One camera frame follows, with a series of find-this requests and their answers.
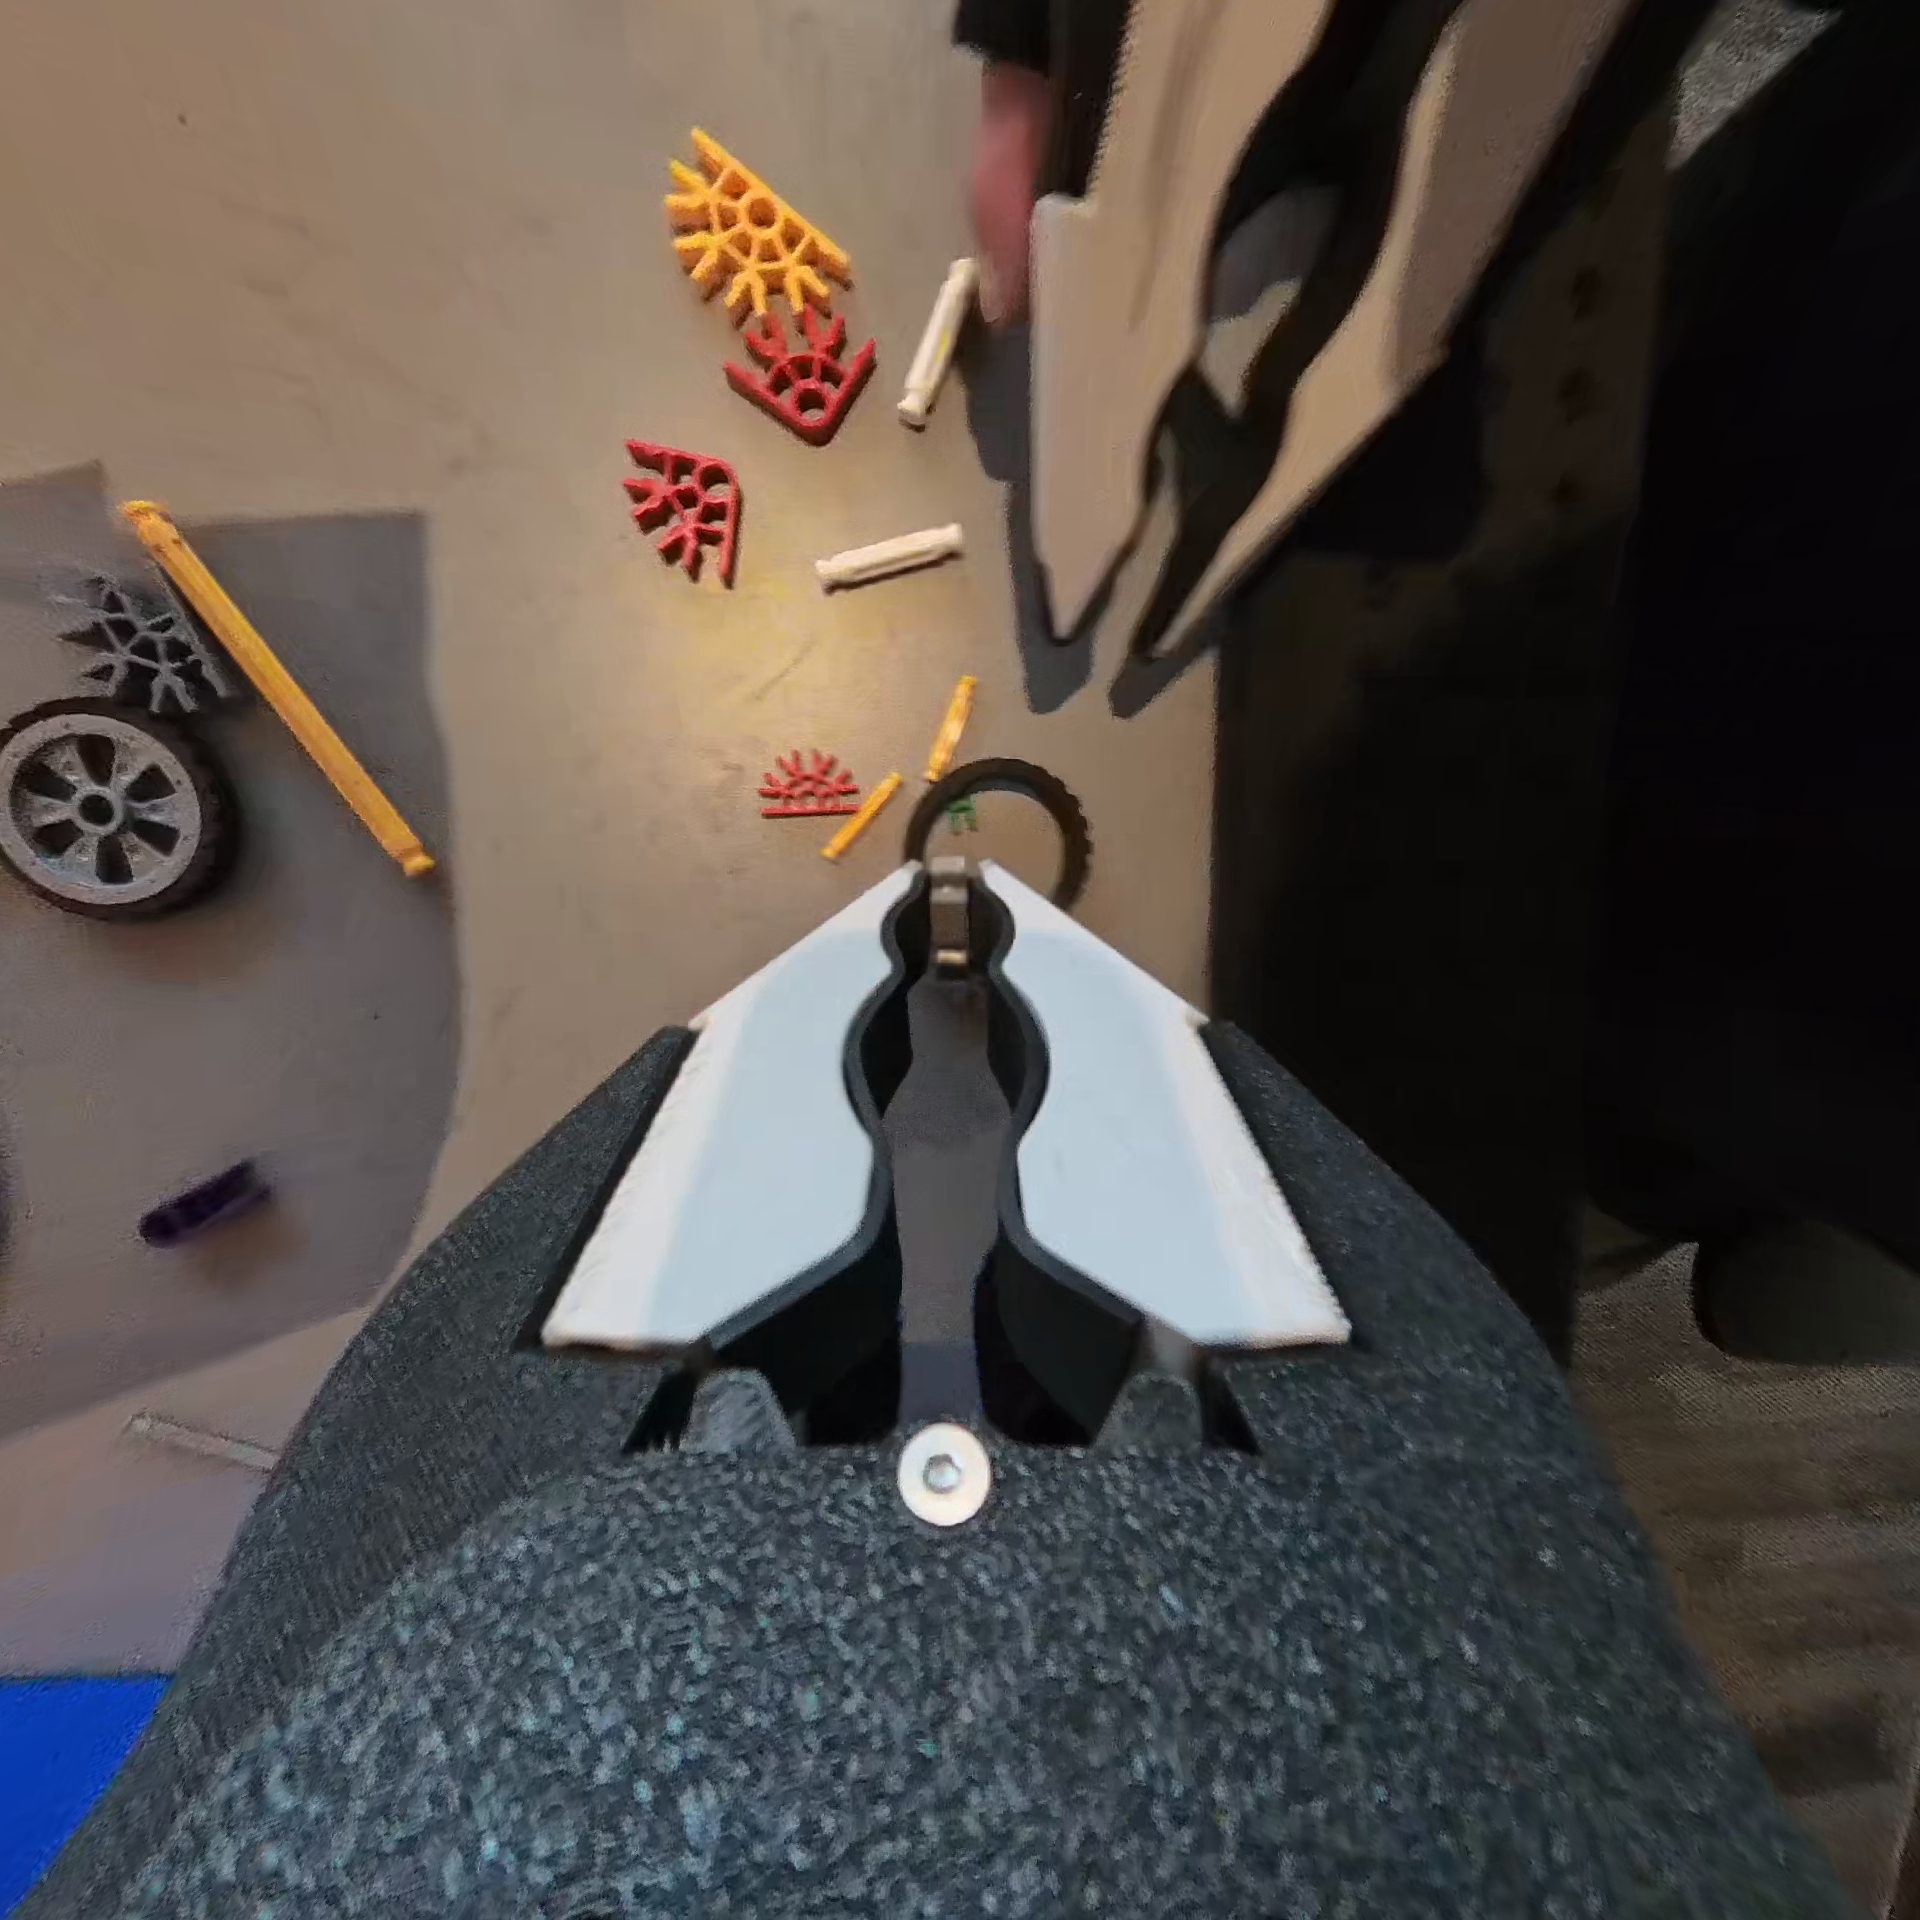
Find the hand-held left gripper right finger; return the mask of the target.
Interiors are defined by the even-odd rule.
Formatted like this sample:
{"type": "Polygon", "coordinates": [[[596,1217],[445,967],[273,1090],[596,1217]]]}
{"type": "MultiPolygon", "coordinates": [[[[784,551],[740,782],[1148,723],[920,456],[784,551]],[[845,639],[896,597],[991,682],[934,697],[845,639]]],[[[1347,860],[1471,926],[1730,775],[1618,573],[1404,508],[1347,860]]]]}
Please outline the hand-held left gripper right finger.
{"type": "Polygon", "coordinates": [[[999,860],[982,860],[982,885],[1014,920],[995,968],[1041,1041],[1041,1097],[1017,1137],[1034,1246],[1200,1347],[1347,1343],[1200,1009],[999,860]]]}

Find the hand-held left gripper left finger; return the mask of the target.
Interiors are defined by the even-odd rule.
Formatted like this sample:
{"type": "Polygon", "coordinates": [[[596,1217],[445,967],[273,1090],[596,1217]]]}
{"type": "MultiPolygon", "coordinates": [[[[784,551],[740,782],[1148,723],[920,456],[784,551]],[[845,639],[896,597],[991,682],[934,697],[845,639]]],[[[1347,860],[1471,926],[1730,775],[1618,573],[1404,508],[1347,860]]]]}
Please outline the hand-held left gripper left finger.
{"type": "Polygon", "coordinates": [[[872,881],[690,1023],[631,1158],[541,1323],[543,1347],[690,1352],[849,1263],[878,1208],[878,1103],[858,1039],[904,980],[924,866],[872,881]]]}

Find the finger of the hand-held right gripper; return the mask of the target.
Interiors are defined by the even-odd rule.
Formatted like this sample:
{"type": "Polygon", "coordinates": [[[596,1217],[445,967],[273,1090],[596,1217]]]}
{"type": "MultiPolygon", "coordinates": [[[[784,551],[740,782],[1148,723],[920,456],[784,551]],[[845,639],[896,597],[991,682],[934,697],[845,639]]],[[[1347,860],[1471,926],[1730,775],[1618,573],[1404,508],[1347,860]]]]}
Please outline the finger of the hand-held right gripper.
{"type": "Polygon", "coordinates": [[[1142,375],[1182,514],[1138,659],[1188,639],[1442,371],[1628,14],[1618,0],[1321,7],[1287,77],[1260,82],[1221,219],[1241,172],[1267,197],[1321,180],[1332,203],[1236,400],[1191,342],[1168,378],[1142,375]]]}
{"type": "Polygon", "coordinates": [[[1138,541],[1210,329],[1320,267],[1337,209],[1320,145],[1356,68],[1360,7],[1123,7],[1087,185],[1037,197],[1026,241],[1026,524],[1056,646],[1138,541]]]}

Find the blue plastic bin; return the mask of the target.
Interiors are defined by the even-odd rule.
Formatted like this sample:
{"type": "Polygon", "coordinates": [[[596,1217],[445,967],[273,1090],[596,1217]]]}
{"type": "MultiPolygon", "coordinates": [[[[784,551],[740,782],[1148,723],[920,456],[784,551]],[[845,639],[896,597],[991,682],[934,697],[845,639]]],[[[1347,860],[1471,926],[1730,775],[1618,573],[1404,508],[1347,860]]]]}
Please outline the blue plastic bin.
{"type": "Polygon", "coordinates": [[[0,1679],[0,1915],[96,1805],[167,1688],[167,1673],[0,1679]]]}

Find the person's right hand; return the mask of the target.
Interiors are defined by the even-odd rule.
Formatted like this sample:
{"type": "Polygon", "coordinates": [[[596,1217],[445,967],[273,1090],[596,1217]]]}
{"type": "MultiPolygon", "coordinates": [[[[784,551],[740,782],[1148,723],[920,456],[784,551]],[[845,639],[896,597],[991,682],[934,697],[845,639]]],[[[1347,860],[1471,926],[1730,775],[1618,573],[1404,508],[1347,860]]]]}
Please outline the person's right hand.
{"type": "Polygon", "coordinates": [[[1026,305],[1026,232],[1051,142],[1051,82],[1023,62],[982,62],[969,145],[969,232],[982,315],[1017,324],[1026,305]]]}

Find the short white toy rod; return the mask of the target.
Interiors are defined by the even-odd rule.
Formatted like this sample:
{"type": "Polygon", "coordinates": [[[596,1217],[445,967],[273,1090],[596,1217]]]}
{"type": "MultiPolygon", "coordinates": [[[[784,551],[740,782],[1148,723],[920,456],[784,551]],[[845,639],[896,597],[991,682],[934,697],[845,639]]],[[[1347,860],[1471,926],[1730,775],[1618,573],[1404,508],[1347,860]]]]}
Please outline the short white toy rod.
{"type": "Polygon", "coordinates": [[[896,427],[906,427],[906,432],[928,427],[928,414],[939,406],[939,390],[949,378],[949,361],[958,352],[958,337],[977,315],[977,289],[982,289],[982,260],[977,257],[949,260],[949,277],[939,279],[924,337],[906,359],[906,378],[904,378],[904,396],[896,396],[896,427]]]}
{"type": "Polygon", "coordinates": [[[818,591],[858,591],[858,586],[896,581],[896,578],[913,578],[913,573],[928,573],[928,566],[949,566],[958,556],[965,556],[965,532],[958,524],[928,524],[928,532],[913,532],[913,537],[887,537],[887,541],[872,541],[872,545],[818,556],[808,573],[812,573],[818,591]]]}

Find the yellow fan connector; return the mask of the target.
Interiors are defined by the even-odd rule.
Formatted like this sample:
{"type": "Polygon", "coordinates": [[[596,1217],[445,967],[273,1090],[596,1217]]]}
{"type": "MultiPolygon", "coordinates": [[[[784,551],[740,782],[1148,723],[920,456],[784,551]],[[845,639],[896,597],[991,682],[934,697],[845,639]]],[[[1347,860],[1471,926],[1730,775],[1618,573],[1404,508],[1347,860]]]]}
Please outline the yellow fan connector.
{"type": "Polygon", "coordinates": [[[849,257],[704,130],[668,162],[663,222],[685,279],[737,333],[776,302],[805,315],[849,289],[849,257]]]}

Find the black toy tyre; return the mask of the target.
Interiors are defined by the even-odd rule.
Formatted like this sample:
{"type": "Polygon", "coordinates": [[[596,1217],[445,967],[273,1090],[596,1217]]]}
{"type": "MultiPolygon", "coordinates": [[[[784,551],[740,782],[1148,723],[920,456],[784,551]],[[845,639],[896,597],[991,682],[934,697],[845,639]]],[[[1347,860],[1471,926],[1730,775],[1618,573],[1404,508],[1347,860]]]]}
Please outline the black toy tyre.
{"type": "Polygon", "coordinates": [[[934,778],[904,825],[896,855],[928,866],[934,825],[944,818],[949,806],[965,806],[977,795],[1017,795],[1017,800],[1041,806],[1041,817],[1056,825],[1056,840],[1065,840],[1050,905],[1076,915],[1087,885],[1087,818],[1082,818],[1079,795],[1056,775],[1026,757],[969,757],[969,761],[955,761],[944,778],[934,778]]]}

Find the black perforated tray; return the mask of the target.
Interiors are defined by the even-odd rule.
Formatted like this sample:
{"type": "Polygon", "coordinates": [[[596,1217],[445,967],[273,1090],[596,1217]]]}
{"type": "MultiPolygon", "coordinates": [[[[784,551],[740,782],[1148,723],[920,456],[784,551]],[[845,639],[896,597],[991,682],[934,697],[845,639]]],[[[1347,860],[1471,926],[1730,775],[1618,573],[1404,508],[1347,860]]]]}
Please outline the black perforated tray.
{"type": "Polygon", "coordinates": [[[1216,1012],[1571,1352],[1914,1365],[1914,7],[1586,110],[1221,649],[1216,1012]]]}

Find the purple clip connector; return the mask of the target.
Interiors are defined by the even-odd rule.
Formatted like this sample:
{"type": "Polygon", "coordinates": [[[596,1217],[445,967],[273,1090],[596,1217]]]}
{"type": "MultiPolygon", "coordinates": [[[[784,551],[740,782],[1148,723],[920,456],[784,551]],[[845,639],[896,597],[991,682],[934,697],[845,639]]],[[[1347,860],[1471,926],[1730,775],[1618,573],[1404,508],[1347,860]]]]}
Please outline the purple clip connector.
{"type": "Polygon", "coordinates": [[[255,1160],[227,1160],[225,1172],[163,1199],[135,1218],[135,1237],[148,1252],[174,1252],[208,1228],[225,1228],[255,1208],[266,1208],[273,1194],[255,1160]]]}

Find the thin grey toy rod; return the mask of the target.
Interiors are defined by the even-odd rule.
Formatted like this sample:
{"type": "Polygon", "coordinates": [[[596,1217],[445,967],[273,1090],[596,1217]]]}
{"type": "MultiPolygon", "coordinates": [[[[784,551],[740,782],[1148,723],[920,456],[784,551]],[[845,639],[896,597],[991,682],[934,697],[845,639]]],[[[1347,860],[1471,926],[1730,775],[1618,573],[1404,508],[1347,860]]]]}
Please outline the thin grey toy rod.
{"type": "Polygon", "coordinates": [[[138,1442],[138,1446],[184,1452],[184,1460],[208,1460],[208,1466],[242,1469],[242,1474],[273,1474],[273,1466],[282,1466],[282,1452],[269,1442],[193,1426],[193,1420],[163,1417],[163,1414],[135,1414],[126,1420],[126,1440],[138,1442]]]}

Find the grey toy wheel with tyre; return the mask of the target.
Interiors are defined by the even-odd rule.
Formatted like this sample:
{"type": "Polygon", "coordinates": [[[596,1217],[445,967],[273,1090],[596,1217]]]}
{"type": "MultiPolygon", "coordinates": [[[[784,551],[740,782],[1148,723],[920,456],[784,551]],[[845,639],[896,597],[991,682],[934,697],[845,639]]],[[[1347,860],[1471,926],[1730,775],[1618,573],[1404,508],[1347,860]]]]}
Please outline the grey toy wheel with tyre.
{"type": "Polygon", "coordinates": [[[240,800],[183,723],[106,702],[47,702],[0,734],[0,860],[39,905],[94,926],[156,926],[225,885],[240,800]]]}

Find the long yellow toy rod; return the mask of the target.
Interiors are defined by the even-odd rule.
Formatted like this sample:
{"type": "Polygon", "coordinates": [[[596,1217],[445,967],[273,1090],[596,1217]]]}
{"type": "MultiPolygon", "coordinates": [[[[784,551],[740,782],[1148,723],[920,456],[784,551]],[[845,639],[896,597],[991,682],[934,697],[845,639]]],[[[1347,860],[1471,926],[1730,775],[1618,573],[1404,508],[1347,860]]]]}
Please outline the long yellow toy rod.
{"type": "Polygon", "coordinates": [[[380,789],[380,778],[351,757],[320,708],[298,690],[298,682],[273,659],[258,639],[251,615],[225,591],[225,581],[200,566],[200,556],[183,541],[174,521],[163,504],[126,498],[118,504],[129,537],[163,566],[163,578],[184,597],[235,668],[255,685],[255,697],[282,716],[282,725],[298,740],[313,770],[333,782],[333,795],[351,811],[351,818],[375,838],[375,845],[402,873],[431,875],[438,855],[423,850],[421,829],[397,817],[397,806],[380,789]]]}

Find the grey snowflake connector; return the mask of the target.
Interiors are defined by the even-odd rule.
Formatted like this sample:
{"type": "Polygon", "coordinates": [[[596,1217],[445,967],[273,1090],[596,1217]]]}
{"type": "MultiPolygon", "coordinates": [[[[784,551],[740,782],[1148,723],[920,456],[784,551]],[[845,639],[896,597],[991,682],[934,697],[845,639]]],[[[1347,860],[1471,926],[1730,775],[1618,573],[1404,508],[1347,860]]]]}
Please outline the grey snowflake connector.
{"type": "Polygon", "coordinates": [[[80,578],[56,591],[80,685],[145,716],[214,716],[240,702],[235,668],[169,591],[80,578]]]}

